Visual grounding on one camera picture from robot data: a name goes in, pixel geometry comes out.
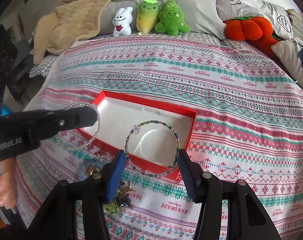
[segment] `blue gripper pad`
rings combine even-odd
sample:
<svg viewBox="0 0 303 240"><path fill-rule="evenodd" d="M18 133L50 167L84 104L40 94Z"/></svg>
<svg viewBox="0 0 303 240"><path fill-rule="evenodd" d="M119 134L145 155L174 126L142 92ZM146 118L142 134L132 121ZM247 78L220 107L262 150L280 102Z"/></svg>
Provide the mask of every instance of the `blue gripper pad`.
<svg viewBox="0 0 303 240"><path fill-rule="evenodd" d="M115 155L113 161L110 163L109 168L109 180L107 185L106 201L110 203L117 194L119 183L123 176L123 172L126 166L126 157L123 150Z"/></svg>
<svg viewBox="0 0 303 240"><path fill-rule="evenodd" d="M183 177L188 196L194 202L197 202L196 187L201 184L200 176L196 171L197 167L194 166L184 149L179 151L177 163Z"/></svg>

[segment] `red heart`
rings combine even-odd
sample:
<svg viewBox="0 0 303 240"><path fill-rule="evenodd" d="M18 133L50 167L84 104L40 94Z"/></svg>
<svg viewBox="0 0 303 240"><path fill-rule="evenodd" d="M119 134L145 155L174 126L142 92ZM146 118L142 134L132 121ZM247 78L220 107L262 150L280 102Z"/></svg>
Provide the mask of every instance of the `red heart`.
<svg viewBox="0 0 303 240"><path fill-rule="evenodd" d="M122 29L123 27L121 25L117 25L116 26L116 31L120 32L120 30Z"/></svg>

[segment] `pillow with deer print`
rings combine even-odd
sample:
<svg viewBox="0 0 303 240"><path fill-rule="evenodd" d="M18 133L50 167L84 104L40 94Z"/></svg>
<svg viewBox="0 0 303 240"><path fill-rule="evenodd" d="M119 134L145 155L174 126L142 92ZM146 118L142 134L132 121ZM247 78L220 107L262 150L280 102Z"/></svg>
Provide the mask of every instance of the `pillow with deer print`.
<svg viewBox="0 0 303 240"><path fill-rule="evenodd" d="M303 42L294 37L273 45L272 50L303 89Z"/></svg>

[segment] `beaded bracelet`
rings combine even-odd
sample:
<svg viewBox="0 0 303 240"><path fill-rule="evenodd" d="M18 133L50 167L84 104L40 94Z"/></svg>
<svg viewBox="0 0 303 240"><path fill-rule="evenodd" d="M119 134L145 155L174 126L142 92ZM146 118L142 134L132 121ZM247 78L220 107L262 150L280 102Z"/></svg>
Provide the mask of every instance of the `beaded bracelet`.
<svg viewBox="0 0 303 240"><path fill-rule="evenodd" d="M63 143L63 140L62 139L59 139L58 138L58 135L56 135L56 139L57 139L57 142L58 142L58 145L61 146L64 150L79 150L79 149L82 149L82 148L85 148L85 147L88 147L92 144L93 140L95 140L96 136L97 136L97 133L99 132L99 128L100 128L100 115L99 115L99 112L97 110L97 106L93 106L92 104L89 104L89 103L85 103L85 102L81 102L81 103L74 103L70 106L67 106L66 108L64 108L65 110L69 110L75 106L88 106L88 107L91 107L93 108L96 113L97 113L97 126L96 126L96 130L95 130L95 133L93 134L93 137L90 138L90 140L81 145L81 146L78 146L78 147L67 147L66 144ZM61 125L64 125L65 122L63 120L61 120Z"/></svg>
<svg viewBox="0 0 303 240"><path fill-rule="evenodd" d="M130 160L129 158L129 153L128 153L128 141L130 139L130 136L135 133L135 134L138 134L140 131L141 131L141 126L145 125L145 124L149 124L149 123L159 123L165 127L167 127L168 129L170 129L174 135L175 135L175 138L176 138L176 141L177 141L177 148L176 148L176 154L175 154L175 159L174 159L174 162L173 162L173 165L171 166L168 166L169 170L164 172L164 173L160 173L160 174L151 174L151 173L146 173L144 170L142 169L139 169L137 168L135 165L133 165L132 161ZM132 130L130 131L129 135L127 136L126 138L126 144L125 144L125 155L126 155L126 159L128 161L128 163L130 164L130 166L132 166L132 168L136 171L138 171L140 174L142 175L145 175L145 176L149 176L149 177L155 177L155 178L160 178L160 177L163 177L163 176L166 176L168 174L170 174L171 172L174 171L174 169L176 168L176 162L177 162L177 158L178 158L178 152L179 152L179 149L180 149L180 142L179 142L179 138L178 138L178 134L176 133L176 131L173 129L173 127L167 125L166 123L164 122L161 122L161 121L157 121L157 120L150 120L150 121L146 121L146 122L142 122L138 125L134 125L132 127Z"/></svg>

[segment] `silver screw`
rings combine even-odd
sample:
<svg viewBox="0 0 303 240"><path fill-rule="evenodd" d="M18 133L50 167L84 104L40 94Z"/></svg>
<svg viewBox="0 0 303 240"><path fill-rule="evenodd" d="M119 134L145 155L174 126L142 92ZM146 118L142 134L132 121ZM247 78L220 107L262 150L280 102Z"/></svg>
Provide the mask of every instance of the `silver screw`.
<svg viewBox="0 0 303 240"><path fill-rule="evenodd" d="M239 179L238 180L238 184L241 186L245 186L246 185L246 181L244 181L243 179Z"/></svg>
<svg viewBox="0 0 303 240"><path fill-rule="evenodd" d="M205 179L210 179L210 178L211 178L211 174L210 174L209 172L204 172L204 173L203 173L203 177L204 177Z"/></svg>
<svg viewBox="0 0 303 240"><path fill-rule="evenodd" d="M60 184L60 186L66 186L67 185L67 181L65 181L65 180L61 180L60 182L59 182L59 184Z"/></svg>
<svg viewBox="0 0 303 240"><path fill-rule="evenodd" d="M94 179L100 179L101 178L100 173L94 173L92 176L93 176Z"/></svg>

